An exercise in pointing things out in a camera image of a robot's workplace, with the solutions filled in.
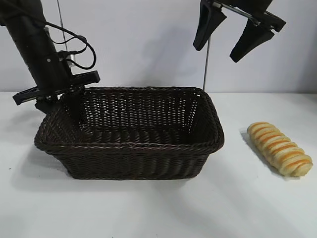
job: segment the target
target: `metal rod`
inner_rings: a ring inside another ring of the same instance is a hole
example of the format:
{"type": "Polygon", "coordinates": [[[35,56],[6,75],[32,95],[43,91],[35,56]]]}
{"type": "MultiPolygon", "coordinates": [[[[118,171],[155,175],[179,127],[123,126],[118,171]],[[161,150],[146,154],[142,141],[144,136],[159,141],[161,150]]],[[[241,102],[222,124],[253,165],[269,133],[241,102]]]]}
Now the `metal rod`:
{"type": "MultiPolygon", "coordinates": [[[[64,23],[63,23],[63,18],[61,16],[59,0],[57,0],[57,6],[58,6],[58,12],[59,12],[60,26],[64,28],[64,23]]],[[[64,41],[65,41],[66,51],[68,51],[68,47],[67,47],[67,43],[66,43],[66,36],[65,36],[65,32],[64,31],[63,31],[63,38],[64,38],[64,41]]]]}
{"type": "Polygon", "coordinates": [[[209,62],[209,50],[210,50],[211,38],[208,39],[207,53],[206,53],[206,62],[205,62],[205,75],[204,75],[204,85],[203,90],[206,90],[206,81],[207,81],[207,71],[208,71],[208,62],[209,62]]]}
{"type": "Polygon", "coordinates": [[[254,17],[252,17],[252,15],[242,11],[242,10],[239,10],[235,7],[232,7],[232,6],[229,6],[229,5],[226,5],[226,4],[223,4],[221,2],[218,2],[218,1],[214,1],[214,4],[216,4],[216,7],[218,7],[219,5],[223,6],[224,8],[228,9],[228,10],[231,10],[241,16],[245,16],[246,18],[250,19],[251,21],[253,21],[254,24],[256,25],[260,25],[260,22],[258,20],[256,20],[254,17]]]}

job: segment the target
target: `brown wicker basket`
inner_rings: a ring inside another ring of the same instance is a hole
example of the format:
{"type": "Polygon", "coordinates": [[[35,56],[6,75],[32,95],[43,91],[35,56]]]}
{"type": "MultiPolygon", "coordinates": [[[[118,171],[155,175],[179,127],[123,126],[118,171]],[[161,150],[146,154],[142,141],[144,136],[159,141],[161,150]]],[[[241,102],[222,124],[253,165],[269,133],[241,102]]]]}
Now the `brown wicker basket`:
{"type": "Polygon", "coordinates": [[[63,95],[35,145],[76,179],[185,179],[224,135],[198,88],[86,88],[63,95]]]}

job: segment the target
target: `white wall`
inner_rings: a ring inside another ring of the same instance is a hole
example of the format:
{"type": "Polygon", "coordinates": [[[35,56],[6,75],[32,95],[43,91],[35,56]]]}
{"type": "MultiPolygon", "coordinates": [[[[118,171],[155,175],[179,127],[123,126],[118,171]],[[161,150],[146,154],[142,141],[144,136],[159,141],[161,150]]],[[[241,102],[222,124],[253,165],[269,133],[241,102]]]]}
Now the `white wall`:
{"type": "MultiPolygon", "coordinates": [[[[47,20],[58,24],[56,2],[42,2],[47,20]]],[[[200,0],[60,2],[65,27],[96,48],[99,86],[202,86],[206,49],[192,46],[200,0]]],[[[317,1],[274,0],[269,10],[287,25],[237,64],[229,54],[246,19],[225,10],[228,18],[212,36],[207,91],[317,92],[317,1]]],[[[5,28],[0,39],[0,90],[34,86],[5,28]]],[[[82,47],[77,41],[69,46],[82,47]]],[[[89,52],[78,58],[86,65],[90,60],[89,52]]]]}
{"type": "MultiPolygon", "coordinates": [[[[42,0],[48,21],[59,24],[56,0],[42,0]]],[[[51,30],[52,38],[62,41],[59,31],[51,30]]],[[[22,91],[36,86],[7,29],[0,27],[0,91],[22,91]]]]}
{"type": "MultiPolygon", "coordinates": [[[[198,0],[61,0],[63,21],[98,53],[101,86],[202,87],[198,0]]],[[[80,43],[73,42],[73,49],[80,43]]],[[[78,58],[89,65],[91,53],[78,58]]]]}

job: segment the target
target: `bread roll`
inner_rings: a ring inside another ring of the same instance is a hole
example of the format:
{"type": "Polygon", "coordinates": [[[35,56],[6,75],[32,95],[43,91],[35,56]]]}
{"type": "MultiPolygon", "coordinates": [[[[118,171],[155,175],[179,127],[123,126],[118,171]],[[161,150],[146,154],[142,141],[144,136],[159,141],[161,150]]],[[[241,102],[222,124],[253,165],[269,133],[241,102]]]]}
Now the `bread roll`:
{"type": "Polygon", "coordinates": [[[300,177],[308,173],[313,162],[302,148],[268,122],[256,122],[247,133],[266,160],[284,176],[300,177]]]}

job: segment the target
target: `white tabletop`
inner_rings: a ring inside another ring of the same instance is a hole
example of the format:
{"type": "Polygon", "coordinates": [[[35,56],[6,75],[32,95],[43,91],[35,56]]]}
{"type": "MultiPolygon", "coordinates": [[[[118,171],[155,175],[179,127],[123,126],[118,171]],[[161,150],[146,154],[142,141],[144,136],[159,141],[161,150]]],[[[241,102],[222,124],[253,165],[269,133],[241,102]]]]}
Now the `white tabletop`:
{"type": "Polygon", "coordinates": [[[33,138],[44,115],[0,93],[0,238],[316,238],[317,95],[212,94],[225,146],[198,177],[74,180],[33,138]],[[316,165],[284,179],[248,146],[269,121],[316,165]]]}

